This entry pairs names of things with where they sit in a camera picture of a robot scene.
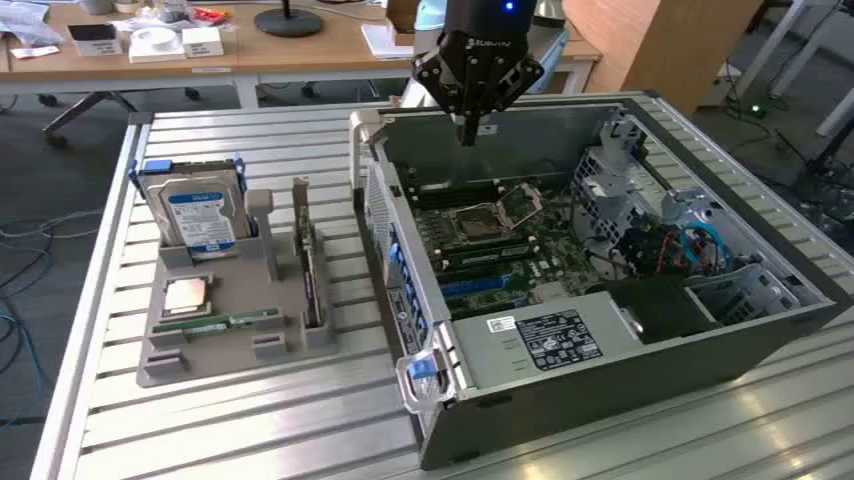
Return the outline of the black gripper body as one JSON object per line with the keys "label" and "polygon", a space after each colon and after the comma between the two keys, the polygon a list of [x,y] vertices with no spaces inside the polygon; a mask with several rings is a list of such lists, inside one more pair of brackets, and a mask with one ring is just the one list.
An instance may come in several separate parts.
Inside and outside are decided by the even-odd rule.
{"label": "black gripper body", "polygon": [[[533,10],[532,1],[449,1],[442,35],[466,37],[462,46],[468,63],[472,57],[502,57],[514,63],[530,55],[526,34]],[[465,89],[468,108],[468,67]]]}

